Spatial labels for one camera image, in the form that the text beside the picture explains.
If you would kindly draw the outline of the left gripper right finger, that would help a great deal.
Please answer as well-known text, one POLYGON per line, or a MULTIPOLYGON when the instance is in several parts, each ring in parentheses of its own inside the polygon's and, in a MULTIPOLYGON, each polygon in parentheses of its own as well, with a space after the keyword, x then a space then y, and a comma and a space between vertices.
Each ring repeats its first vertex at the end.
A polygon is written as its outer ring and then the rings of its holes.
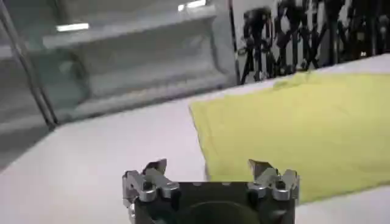
POLYGON ((247 183, 247 188, 257 194, 257 198, 265 198, 268 194, 274 200, 299 201, 299 174, 296 170, 286 169, 280 173, 269 162, 248 160, 253 175, 253 181, 247 183))

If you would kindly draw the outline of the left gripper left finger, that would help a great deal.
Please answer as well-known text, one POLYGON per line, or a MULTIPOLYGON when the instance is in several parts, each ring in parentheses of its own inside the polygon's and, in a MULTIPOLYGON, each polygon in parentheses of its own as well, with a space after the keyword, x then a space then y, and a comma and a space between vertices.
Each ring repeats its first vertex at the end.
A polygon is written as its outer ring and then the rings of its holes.
POLYGON ((172 200, 180 192, 179 182, 165 176, 168 165, 166 158, 151 161, 141 172, 125 171, 122 176, 122 202, 126 208, 136 200, 144 203, 155 201, 158 197, 172 200))

